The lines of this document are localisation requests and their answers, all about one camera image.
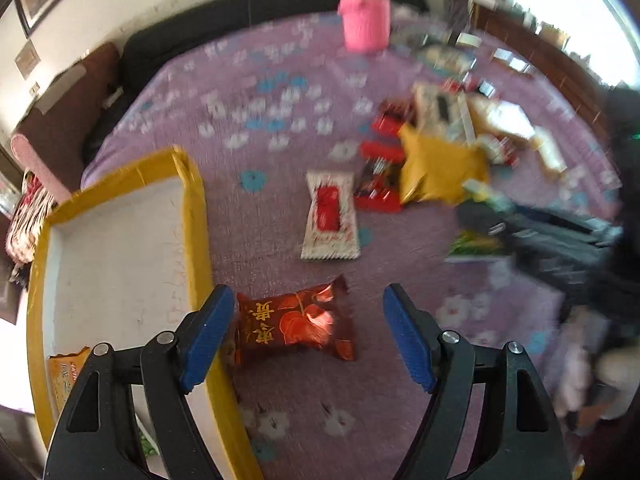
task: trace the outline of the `plastic wrapper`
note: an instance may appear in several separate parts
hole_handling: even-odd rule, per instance
[[[515,168],[520,162],[513,143],[507,137],[498,140],[492,135],[482,134],[476,139],[476,144],[490,164],[501,164]]]
[[[552,178],[560,177],[567,167],[554,136],[550,131],[540,126],[535,126],[534,130],[536,134],[533,138],[533,145],[540,157],[540,164],[542,164],[548,176]]]
[[[404,123],[415,124],[415,106],[411,99],[385,99],[378,111],[371,127],[382,136],[397,137]]]
[[[58,412],[62,412],[65,402],[69,398],[71,388],[76,383],[78,374],[89,357],[91,349],[84,347],[77,354],[56,355],[47,360],[50,384],[56,399]]]
[[[449,142],[473,142],[475,135],[466,99],[437,85],[414,84],[416,128]]]
[[[357,209],[397,213],[400,203],[400,171],[404,163],[402,148],[379,142],[363,142],[360,154],[367,160],[354,193]]]
[[[360,256],[353,173],[309,171],[306,182],[311,193],[311,208],[300,258],[325,260]],[[335,219],[336,208],[338,219]]]
[[[530,146],[535,131],[522,108],[507,101],[489,100],[474,95],[467,97],[468,109],[476,135],[508,137],[513,142]]]
[[[416,53],[418,60],[431,66],[434,70],[439,70],[462,78],[476,64],[476,58],[471,54],[462,52],[446,45],[432,44]]]
[[[487,183],[489,172],[477,146],[426,136],[410,126],[400,130],[406,162],[400,172],[400,201],[444,200],[455,205],[465,199],[468,179]]]
[[[238,294],[237,365],[303,346],[343,361],[355,359],[348,288],[342,275],[331,283],[292,294],[251,300]]]

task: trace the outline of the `pink bottle sleeve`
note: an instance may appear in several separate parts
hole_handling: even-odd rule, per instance
[[[389,45],[390,0],[340,0],[344,44],[350,52],[375,52]]]

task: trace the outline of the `white candy wrapper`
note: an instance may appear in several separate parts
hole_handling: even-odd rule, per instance
[[[306,182],[311,193],[311,209],[306,218],[302,260],[330,258],[354,259],[360,256],[356,209],[353,204],[353,173],[340,171],[309,171]],[[317,191],[322,186],[338,188],[340,201],[340,227],[337,231],[321,231],[317,225]]]
[[[534,126],[536,132],[533,137],[533,144],[540,156],[540,162],[545,173],[553,178],[557,178],[566,171],[566,163],[562,158],[562,153],[556,144],[556,140],[550,131],[540,126]]]

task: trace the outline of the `white flower pattern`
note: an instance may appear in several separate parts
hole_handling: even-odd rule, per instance
[[[289,137],[285,135],[276,135],[271,137],[269,141],[270,152],[280,152],[289,145]]]
[[[495,345],[496,339],[497,334],[494,330],[483,330],[473,336],[469,342],[476,346],[493,346]]]
[[[244,124],[248,118],[249,112],[242,108],[238,108],[231,112],[231,120],[237,124]]]
[[[331,108],[331,99],[320,99],[314,105],[314,112],[318,115],[325,114]]]
[[[267,115],[273,119],[286,119],[291,117],[291,106],[287,103],[281,103],[279,105],[271,105]]]
[[[280,100],[283,103],[297,103],[300,101],[300,88],[289,87],[285,88],[280,95]]]
[[[226,118],[226,108],[220,101],[213,101],[207,103],[207,110],[209,111],[211,117],[214,119],[225,119]]]
[[[471,302],[461,294],[446,298],[436,311],[436,321],[442,328],[457,328],[469,316]]]
[[[237,150],[238,148],[242,148],[247,142],[249,142],[249,134],[241,133],[241,134],[233,134],[225,141],[225,146],[229,150]]]
[[[311,85],[306,91],[306,96],[311,100],[318,99],[321,95],[322,87],[320,85]]]
[[[249,111],[252,114],[261,114],[267,109],[267,101],[264,97],[258,97],[249,103]]]
[[[268,412],[258,420],[258,433],[279,440],[287,436],[289,417],[284,412]]]
[[[295,134],[306,130],[306,119],[304,117],[296,117],[291,123],[291,131]]]
[[[373,102],[366,97],[361,97],[356,101],[356,104],[353,105],[353,113],[358,115],[370,114],[372,109]]]
[[[334,130],[334,121],[331,117],[321,117],[316,124],[318,135],[329,135]]]
[[[324,432],[329,436],[346,436],[349,434],[356,419],[344,410],[331,409],[324,420]]]
[[[346,162],[347,160],[351,160],[356,153],[358,153],[359,145],[360,143],[355,140],[337,142],[329,153],[329,158],[335,162]]]
[[[489,266],[489,284],[493,290],[500,290],[511,283],[511,266],[505,258]]]
[[[213,127],[213,124],[211,123],[202,123],[198,125],[198,133],[205,138],[208,137],[213,137],[213,135],[216,133],[215,128]]]
[[[347,78],[347,85],[352,88],[364,88],[367,84],[367,74],[352,74]]]
[[[476,294],[471,300],[471,317],[475,321],[482,321],[489,315],[491,296],[486,292]]]

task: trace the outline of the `yellow snack bag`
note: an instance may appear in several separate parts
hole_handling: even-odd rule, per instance
[[[71,393],[78,374],[89,357],[91,349],[85,346],[77,354],[55,355],[47,360],[49,367],[49,377],[53,395],[56,398],[58,412],[62,412],[65,402]]]
[[[406,154],[400,172],[403,204],[413,200],[444,200],[456,205],[465,199],[462,184],[466,180],[489,182],[486,160],[475,146],[425,135],[408,124],[400,129],[400,139]]]

